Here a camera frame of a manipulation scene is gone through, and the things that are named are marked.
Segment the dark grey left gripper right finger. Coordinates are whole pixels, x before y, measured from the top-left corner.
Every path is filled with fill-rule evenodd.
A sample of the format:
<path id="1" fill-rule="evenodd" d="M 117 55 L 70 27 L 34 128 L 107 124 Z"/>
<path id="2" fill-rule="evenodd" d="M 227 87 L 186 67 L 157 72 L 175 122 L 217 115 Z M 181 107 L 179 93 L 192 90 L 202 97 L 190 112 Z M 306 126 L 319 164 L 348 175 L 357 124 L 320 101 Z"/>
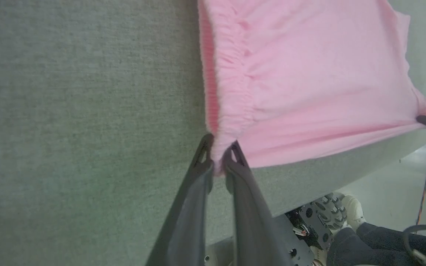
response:
<path id="1" fill-rule="evenodd" d="M 223 155 L 226 187 L 232 196 L 234 266 L 289 266 L 291 258 L 237 141 Z"/>

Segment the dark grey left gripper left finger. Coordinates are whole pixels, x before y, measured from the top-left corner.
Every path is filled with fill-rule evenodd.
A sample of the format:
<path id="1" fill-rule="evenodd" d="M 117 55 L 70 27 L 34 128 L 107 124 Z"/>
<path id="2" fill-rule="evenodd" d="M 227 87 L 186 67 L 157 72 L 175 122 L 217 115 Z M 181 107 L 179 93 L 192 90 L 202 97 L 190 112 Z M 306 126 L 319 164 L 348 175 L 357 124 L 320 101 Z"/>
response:
<path id="1" fill-rule="evenodd" d="M 212 190 L 213 135 L 199 142 L 190 166 L 147 259 L 147 266 L 203 266 L 207 197 Z"/>

